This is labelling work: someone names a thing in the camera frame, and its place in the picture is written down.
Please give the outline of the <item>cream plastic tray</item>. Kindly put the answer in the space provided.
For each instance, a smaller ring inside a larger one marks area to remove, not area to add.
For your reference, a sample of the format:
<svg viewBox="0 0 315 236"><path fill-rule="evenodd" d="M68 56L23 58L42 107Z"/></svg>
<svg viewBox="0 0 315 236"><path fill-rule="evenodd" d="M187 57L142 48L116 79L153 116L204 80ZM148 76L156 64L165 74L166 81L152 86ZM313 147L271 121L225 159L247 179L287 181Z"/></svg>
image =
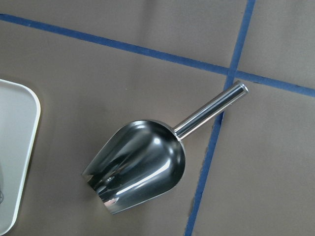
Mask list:
<svg viewBox="0 0 315 236"><path fill-rule="evenodd" d="M41 106L28 87L0 81L0 234L15 224Z"/></svg>

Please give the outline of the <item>steel ice scoop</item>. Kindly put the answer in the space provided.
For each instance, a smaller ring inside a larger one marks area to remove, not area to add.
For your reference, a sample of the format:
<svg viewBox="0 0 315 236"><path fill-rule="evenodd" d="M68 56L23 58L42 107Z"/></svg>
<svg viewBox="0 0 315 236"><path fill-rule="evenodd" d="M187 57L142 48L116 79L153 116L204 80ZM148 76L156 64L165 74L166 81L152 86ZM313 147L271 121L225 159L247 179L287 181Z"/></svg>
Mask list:
<svg viewBox="0 0 315 236"><path fill-rule="evenodd" d="M126 124L101 148L83 177L111 214L168 192L185 171L183 139L248 92L237 81L175 127L157 120Z"/></svg>

